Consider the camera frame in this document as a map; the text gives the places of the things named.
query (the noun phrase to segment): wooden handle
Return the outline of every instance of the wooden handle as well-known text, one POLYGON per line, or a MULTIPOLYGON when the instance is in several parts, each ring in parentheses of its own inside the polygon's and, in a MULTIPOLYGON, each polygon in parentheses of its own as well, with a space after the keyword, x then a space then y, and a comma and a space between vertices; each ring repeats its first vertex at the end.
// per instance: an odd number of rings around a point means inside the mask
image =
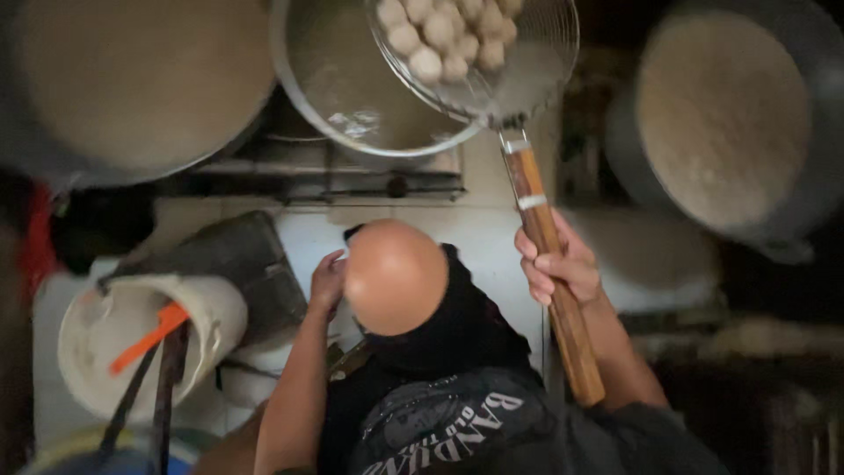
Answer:
MULTIPOLYGON (((562 244, 557 238, 557 228, 546 202, 530 143, 526 140, 509 143, 505 147, 504 158, 525 233, 536 244, 540 254, 561 254, 562 244)), ((549 312, 571 392, 582 406, 594 406, 606 393, 580 305, 563 281, 555 280, 549 312)))

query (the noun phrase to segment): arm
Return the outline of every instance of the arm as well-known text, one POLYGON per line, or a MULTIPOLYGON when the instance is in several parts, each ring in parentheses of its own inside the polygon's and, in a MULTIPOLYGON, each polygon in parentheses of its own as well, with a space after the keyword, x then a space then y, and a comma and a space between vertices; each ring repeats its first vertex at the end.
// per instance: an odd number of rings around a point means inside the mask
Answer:
POLYGON ((554 283, 550 276, 564 281, 581 305, 589 340, 598 360, 607 396, 608 411, 632 402, 667 407, 668 401, 656 376, 636 354, 627 331, 603 291, 595 254, 580 239, 557 210, 552 210, 558 237, 565 253, 537 256, 536 246, 522 229, 516 234, 516 249, 522 254, 522 270, 530 284, 531 296, 543 305, 551 303, 554 283))
POLYGON ((325 418, 326 333, 343 293, 345 261, 337 260, 342 254, 327 255, 314 271, 305 319, 261 421, 255 475, 316 467, 325 418))

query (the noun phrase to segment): hand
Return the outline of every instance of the hand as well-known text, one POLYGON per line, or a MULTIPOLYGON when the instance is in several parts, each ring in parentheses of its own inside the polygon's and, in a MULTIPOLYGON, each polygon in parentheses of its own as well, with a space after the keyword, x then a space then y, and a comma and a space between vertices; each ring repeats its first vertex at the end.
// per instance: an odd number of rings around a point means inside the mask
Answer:
POLYGON ((528 239, 524 229, 516 232, 516 249, 522 254, 522 270, 530 285, 533 300, 548 306, 554 292, 551 276, 564 281, 572 295, 581 305, 592 302, 603 293, 601 276, 595 253, 571 228, 559 211, 551 208, 557 238, 563 245, 563 254, 542 254, 537 256, 536 244, 528 239))
POLYGON ((336 250, 322 258, 311 277, 311 301, 308 308, 333 314, 343 296, 346 259, 339 259, 343 250, 336 250))

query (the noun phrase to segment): gray pot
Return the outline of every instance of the gray pot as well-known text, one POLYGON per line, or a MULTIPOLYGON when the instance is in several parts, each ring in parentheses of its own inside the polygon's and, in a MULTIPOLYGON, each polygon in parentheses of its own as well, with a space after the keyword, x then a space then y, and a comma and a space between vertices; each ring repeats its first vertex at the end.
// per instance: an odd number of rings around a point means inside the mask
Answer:
MULTIPOLYGON (((13 168, 51 185, 55 191, 70 188, 110 187, 147 182, 197 165, 213 156, 226 156, 245 143, 257 129, 266 99, 238 134, 219 137, 217 151, 185 156, 154 169, 127 170, 110 166, 70 150, 54 139, 39 123, 30 103, 24 72, 15 57, 18 47, 15 15, 27 0, 11 0, 0 6, 0 166, 13 168)), ((269 98, 274 85, 267 88, 269 98)))
MULTIPOLYGON (((716 9, 752 19, 786 47, 803 76, 812 111, 809 154, 791 196, 763 222, 716 232, 777 262, 811 260, 811 247, 803 238, 844 199, 844 36, 832 18, 809 0, 699 0, 680 5, 670 15, 716 9)), ((644 205, 695 219, 668 195, 646 156, 636 121, 636 82, 616 97, 606 130, 607 158, 630 195, 644 205)))
MULTIPOLYGON (((461 144, 470 139, 478 131, 479 127, 476 125, 467 125, 462 131, 454 134, 449 139, 431 145, 408 148, 405 150, 389 150, 369 145, 362 140, 350 137, 344 134, 334 125, 332 125, 320 112, 308 101, 306 94, 303 92, 299 80, 296 78, 295 71, 291 66, 289 59, 289 25, 290 22, 308 22, 315 21, 313 18, 294 18, 291 0, 274 0, 272 11, 270 14, 270 52, 273 55, 273 66, 275 67, 276 75, 279 82, 284 87, 284 91, 290 98, 294 107, 302 114, 302 116, 311 125, 313 125, 321 133, 325 134, 329 139, 340 145, 341 152, 349 158, 359 162, 364 167, 373 170, 396 170, 409 169, 422 166, 431 160, 433 157, 443 151, 461 144)), ((368 28, 366 23, 365 11, 363 3, 360 3, 360 21, 362 25, 368 28)), ((361 42, 367 41, 367 44, 355 43, 358 39, 352 39, 349 54, 360 53, 359 48, 371 48, 377 51, 377 44, 375 39, 371 36, 369 38, 360 39, 361 42)), ((387 75, 381 73, 381 70, 373 72, 372 81, 396 81, 399 79, 389 72, 389 68, 384 61, 384 71, 387 75)), ((404 91, 406 94, 412 94, 408 90, 404 91)), ((422 101, 419 101, 421 107, 428 107, 422 101)), ((451 120, 443 115, 443 120, 451 120)))

